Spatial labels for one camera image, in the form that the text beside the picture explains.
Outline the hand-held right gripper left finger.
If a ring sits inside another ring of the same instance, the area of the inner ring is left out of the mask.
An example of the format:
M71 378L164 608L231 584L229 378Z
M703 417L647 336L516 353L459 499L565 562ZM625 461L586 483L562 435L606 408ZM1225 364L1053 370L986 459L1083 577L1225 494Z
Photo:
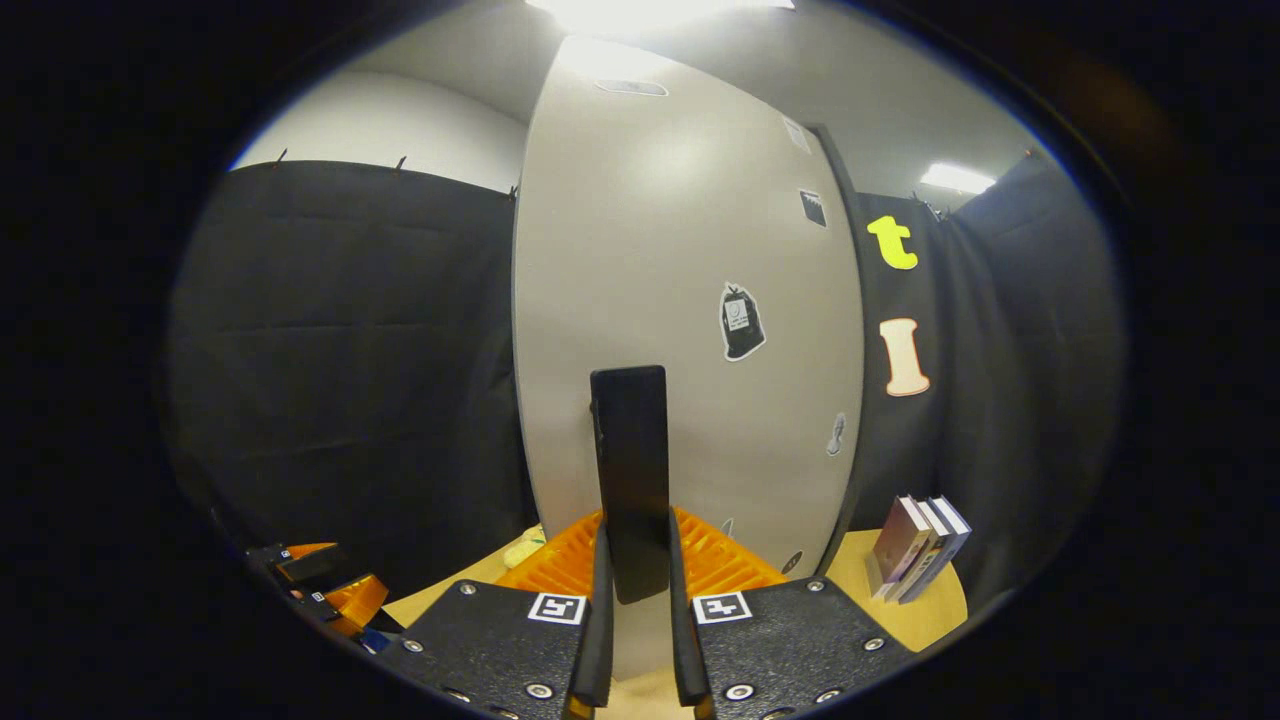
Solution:
M591 719L611 694L613 579L594 511L500 578L452 583L376 664L447 719Z

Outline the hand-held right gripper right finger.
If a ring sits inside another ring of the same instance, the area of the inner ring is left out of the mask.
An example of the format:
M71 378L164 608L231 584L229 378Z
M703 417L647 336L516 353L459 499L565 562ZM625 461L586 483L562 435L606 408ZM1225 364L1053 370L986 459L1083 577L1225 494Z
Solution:
M835 580L781 577L682 509L669 556L675 684L698 719L831 719L915 659Z

